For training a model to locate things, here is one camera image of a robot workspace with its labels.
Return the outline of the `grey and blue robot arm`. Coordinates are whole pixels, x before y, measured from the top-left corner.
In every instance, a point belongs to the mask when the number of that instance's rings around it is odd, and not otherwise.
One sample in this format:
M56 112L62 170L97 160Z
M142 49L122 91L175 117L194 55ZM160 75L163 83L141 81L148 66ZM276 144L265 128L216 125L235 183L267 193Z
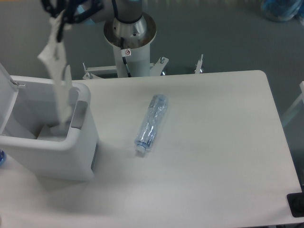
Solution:
M106 40L121 49L141 48L156 35L156 24L143 11L141 0L42 0L42 7L52 18L59 18L57 42L63 39L65 25L80 24L91 19L104 21Z

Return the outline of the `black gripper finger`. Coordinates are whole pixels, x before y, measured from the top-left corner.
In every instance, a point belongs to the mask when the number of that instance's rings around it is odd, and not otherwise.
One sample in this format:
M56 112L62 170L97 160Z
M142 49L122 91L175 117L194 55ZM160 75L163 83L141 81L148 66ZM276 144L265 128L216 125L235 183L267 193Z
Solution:
M86 5L88 8L81 13L77 13L77 8L84 5ZM64 26L66 24L72 25L74 23L79 24L84 22L103 8L104 3L102 0L69 0L63 10L63 13L60 14L56 41L62 41Z
M60 12L63 10L63 1L55 0L55 4L53 4L53 0L41 0L42 7L45 12L49 13L52 17L57 17Z

